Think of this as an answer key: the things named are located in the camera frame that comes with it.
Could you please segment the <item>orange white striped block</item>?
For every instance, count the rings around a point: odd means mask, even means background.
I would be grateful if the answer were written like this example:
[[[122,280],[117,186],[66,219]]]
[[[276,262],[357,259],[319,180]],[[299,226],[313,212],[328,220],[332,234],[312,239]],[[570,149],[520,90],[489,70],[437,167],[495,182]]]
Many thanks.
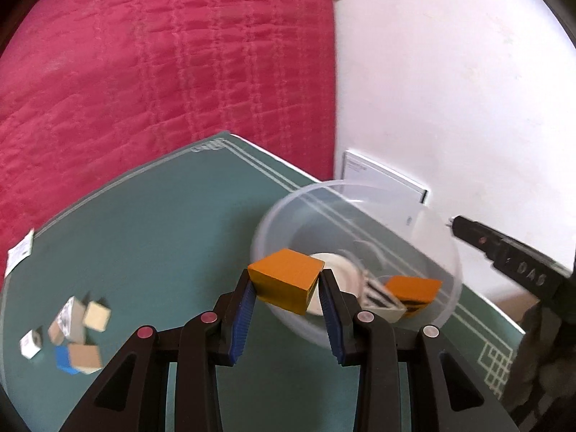
[[[366,275],[360,305],[390,323],[410,318],[428,308],[441,289],[437,279],[395,275],[384,282]]]

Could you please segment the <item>white zebra striped triangle block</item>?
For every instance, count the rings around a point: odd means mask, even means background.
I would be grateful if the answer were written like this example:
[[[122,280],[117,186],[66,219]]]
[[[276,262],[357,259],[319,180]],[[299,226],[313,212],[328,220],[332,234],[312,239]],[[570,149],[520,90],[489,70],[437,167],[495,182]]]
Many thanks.
[[[86,340],[83,324],[86,306],[77,298],[70,297],[59,310],[56,321],[66,340],[84,344]]]

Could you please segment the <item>blue wedge block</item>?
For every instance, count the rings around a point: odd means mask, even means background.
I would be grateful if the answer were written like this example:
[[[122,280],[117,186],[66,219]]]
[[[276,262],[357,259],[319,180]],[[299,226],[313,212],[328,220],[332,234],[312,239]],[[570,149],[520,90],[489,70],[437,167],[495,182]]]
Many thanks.
[[[65,373],[74,375],[79,373],[70,361],[70,353],[67,345],[60,345],[55,347],[55,359],[57,368]]]

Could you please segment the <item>plain rectangular wooden block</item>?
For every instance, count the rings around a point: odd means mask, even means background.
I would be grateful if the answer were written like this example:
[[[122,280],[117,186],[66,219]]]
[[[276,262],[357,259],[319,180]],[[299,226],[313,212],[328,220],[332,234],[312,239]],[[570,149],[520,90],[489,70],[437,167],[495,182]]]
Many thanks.
[[[72,343],[67,345],[70,366],[80,373],[91,374],[103,368],[100,348],[96,345]]]

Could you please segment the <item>clear plastic bowl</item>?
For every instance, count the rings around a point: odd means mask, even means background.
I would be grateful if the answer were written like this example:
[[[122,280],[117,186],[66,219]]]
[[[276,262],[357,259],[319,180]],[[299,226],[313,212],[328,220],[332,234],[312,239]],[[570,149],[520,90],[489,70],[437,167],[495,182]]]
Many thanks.
[[[442,327],[463,288],[462,266],[446,223],[432,210],[391,191],[349,180],[314,183],[274,204],[259,223],[252,260],[284,248],[324,260],[338,285],[366,309],[390,313],[381,287],[393,276],[439,280],[435,299],[395,325]]]

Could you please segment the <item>red quilted cover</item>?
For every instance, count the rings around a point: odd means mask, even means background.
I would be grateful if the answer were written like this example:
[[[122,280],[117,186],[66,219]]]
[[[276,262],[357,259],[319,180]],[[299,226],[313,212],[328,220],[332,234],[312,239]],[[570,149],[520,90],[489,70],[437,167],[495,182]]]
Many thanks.
[[[332,0],[39,0],[1,55],[1,248],[222,131],[330,179],[335,96]]]

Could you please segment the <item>plain wooden triangle block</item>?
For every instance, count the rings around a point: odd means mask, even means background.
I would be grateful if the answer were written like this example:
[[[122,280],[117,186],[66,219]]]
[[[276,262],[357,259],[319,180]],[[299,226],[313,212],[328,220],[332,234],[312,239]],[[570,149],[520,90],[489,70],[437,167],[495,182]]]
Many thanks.
[[[59,322],[57,319],[54,319],[51,325],[49,326],[48,336],[49,340],[51,341],[51,344],[54,344],[56,346],[62,345],[64,340],[66,339],[62,329],[59,326]]]

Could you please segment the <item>plain wooden cube block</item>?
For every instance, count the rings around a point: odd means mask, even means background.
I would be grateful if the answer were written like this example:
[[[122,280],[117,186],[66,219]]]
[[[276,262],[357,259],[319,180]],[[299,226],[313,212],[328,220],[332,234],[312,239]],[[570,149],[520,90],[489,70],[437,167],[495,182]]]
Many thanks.
[[[111,310],[104,305],[90,301],[86,307],[83,325],[90,330],[103,333],[107,329],[107,324],[111,316]]]

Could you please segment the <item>white USB power adapter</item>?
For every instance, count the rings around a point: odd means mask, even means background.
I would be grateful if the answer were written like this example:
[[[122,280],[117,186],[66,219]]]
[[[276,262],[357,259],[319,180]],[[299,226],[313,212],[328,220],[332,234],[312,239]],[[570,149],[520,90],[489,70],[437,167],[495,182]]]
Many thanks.
[[[38,330],[29,330],[19,340],[19,350],[27,360],[35,357],[42,349],[42,338]]]

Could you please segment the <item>white paper slip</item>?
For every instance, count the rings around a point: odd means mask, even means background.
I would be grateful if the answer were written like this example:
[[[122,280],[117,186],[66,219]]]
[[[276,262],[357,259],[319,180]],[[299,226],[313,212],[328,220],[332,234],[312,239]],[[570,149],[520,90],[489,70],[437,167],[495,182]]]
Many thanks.
[[[23,237],[19,243],[8,250],[7,253],[7,263],[5,269],[5,276],[9,276],[11,272],[27,257],[32,253],[34,238],[34,229],[30,229],[29,232]]]

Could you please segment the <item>orange cube block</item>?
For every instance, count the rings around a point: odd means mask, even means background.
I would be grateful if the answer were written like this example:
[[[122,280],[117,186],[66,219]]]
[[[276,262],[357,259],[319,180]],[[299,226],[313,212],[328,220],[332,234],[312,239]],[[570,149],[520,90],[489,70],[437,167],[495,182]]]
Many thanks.
[[[257,297],[297,315],[305,315],[324,262],[282,249],[251,263],[248,274]]]

